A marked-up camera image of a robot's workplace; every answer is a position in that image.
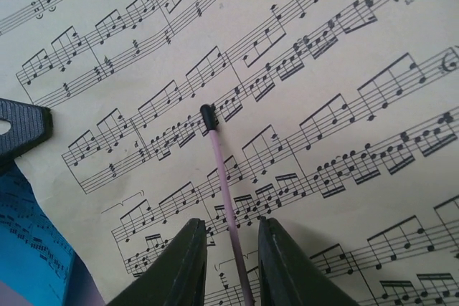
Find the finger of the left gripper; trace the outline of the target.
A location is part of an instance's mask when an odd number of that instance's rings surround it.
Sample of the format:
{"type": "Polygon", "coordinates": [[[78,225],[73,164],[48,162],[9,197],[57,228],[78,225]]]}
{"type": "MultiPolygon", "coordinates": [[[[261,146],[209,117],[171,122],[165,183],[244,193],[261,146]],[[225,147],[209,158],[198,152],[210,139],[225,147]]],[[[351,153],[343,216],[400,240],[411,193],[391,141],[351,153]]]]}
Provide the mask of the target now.
{"type": "Polygon", "coordinates": [[[1,120],[10,129],[1,134],[1,166],[50,139],[53,134],[52,112],[48,107],[1,98],[1,120]]]}

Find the blue sheet music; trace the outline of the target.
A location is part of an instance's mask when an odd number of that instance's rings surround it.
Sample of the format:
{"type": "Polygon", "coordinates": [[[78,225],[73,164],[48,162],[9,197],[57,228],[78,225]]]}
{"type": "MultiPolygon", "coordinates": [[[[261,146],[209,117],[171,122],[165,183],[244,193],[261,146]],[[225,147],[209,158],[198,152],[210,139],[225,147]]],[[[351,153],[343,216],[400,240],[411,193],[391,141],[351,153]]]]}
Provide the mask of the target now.
{"type": "Polygon", "coordinates": [[[1,172],[1,281],[32,305],[63,305],[74,258],[11,164],[1,172]]]}

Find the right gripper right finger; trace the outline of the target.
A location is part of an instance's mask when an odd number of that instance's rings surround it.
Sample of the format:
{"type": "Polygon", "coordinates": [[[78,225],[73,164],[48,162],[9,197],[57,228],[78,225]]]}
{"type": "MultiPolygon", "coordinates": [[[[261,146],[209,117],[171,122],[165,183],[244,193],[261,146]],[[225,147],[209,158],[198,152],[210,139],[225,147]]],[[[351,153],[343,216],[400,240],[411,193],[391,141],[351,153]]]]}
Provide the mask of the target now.
{"type": "Polygon", "coordinates": [[[274,218],[258,230],[262,305],[354,305],[355,300],[326,277],[274,218]]]}

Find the pink music stand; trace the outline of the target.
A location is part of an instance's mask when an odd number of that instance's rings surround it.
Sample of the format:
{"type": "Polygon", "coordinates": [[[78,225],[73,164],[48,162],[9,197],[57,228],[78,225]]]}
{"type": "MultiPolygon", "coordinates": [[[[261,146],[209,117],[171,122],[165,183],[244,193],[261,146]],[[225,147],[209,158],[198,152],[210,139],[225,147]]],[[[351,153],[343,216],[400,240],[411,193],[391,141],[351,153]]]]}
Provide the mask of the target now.
{"type": "Polygon", "coordinates": [[[232,207],[230,190],[227,183],[225,164],[222,156],[222,150],[220,148],[219,133],[217,131],[216,115],[214,114],[213,107],[208,104],[204,104],[200,107],[200,113],[202,115],[205,127],[209,134],[210,140],[212,142],[212,147],[214,150],[214,156],[216,159],[217,171],[219,176],[219,183],[222,190],[225,218],[227,220],[229,237],[232,244],[232,250],[235,256],[235,264],[237,267],[237,273],[242,288],[244,303],[245,305],[254,305],[252,291],[250,289],[250,283],[247,277],[247,269],[243,259],[240,238],[237,232],[237,225],[235,222],[235,213],[232,207]]]}

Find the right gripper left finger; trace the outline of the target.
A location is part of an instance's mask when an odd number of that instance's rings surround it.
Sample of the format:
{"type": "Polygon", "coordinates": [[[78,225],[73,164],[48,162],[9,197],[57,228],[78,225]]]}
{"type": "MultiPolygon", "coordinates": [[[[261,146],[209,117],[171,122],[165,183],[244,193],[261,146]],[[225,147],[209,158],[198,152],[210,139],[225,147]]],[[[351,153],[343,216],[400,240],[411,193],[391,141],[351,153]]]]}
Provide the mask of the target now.
{"type": "Polygon", "coordinates": [[[206,226],[193,218],[146,272],[108,304],[203,305],[206,274],[206,226]]]}

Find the yellow sheet music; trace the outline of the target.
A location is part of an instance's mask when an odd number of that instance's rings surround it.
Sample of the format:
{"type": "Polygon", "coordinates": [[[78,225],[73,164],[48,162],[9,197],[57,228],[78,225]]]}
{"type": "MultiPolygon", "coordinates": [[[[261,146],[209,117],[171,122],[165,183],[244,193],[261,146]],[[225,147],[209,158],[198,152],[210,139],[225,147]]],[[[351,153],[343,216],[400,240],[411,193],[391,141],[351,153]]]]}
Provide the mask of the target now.
{"type": "Polygon", "coordinates": [[[1,96],[52,111],[18,159],[106,302],[192,217],[206,305],[241,305],[275,217],[361,305],[458,303],[458,0],[1,0],[1,96]]]}

